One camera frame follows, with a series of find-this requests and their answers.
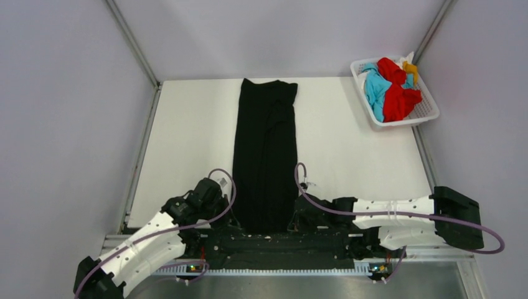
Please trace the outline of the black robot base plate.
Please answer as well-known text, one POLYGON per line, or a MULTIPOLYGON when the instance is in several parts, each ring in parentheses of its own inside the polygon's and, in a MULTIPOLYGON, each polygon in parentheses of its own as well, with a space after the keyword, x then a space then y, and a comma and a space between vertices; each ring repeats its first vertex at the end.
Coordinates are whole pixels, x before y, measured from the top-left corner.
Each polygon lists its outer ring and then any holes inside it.
POLYGON ((204 260, 212 270, 349 269, 357 260, 394 262, 403 255, 381 246, 375 229, 254 234, 228 227, 192 230, 183 239, 183 258, 204 260))

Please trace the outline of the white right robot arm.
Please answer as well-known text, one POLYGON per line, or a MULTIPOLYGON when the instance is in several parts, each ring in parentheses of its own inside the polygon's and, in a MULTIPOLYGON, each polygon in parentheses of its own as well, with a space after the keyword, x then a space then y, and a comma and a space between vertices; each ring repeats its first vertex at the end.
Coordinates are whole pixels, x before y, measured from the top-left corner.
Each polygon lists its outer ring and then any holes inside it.
POLYGON ((356 197, 320 200, 308 194, 295 200, 291 226, 300 232, 349 229, 366 235, 366 251, 381 257, 405 245, 448 244, 464 250, 484 247, 479 204, 454 189, 437 186, 433 194, 414 199, 368 201, 356 197))

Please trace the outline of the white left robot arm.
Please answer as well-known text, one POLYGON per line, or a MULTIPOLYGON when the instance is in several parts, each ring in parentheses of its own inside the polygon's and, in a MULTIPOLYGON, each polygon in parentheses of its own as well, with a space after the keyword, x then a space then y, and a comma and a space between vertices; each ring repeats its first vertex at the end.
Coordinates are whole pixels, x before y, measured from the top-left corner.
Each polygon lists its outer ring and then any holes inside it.
POLYGON ((84 258, 78 265, 73 292, 75 298, 126 298, 131 291, 169 261, 193 257, 199 251, 198 238, 184 234, 211 224, 230 210, 232 192, 219 179, 201 179, 193 190, 168 199, 154 217, 132 236, 96 259, 84 258))

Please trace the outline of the black t-shirt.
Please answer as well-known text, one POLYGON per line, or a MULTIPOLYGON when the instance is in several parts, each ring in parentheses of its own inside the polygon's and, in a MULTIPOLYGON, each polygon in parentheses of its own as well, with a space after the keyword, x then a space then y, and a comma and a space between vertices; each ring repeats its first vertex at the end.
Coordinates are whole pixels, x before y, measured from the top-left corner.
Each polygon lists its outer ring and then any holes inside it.
POLYGON ((252 234, 285 232, 298 198, 294 103, 297 83, 244 79, 238 101, 232 175, 235 217, 252 234))

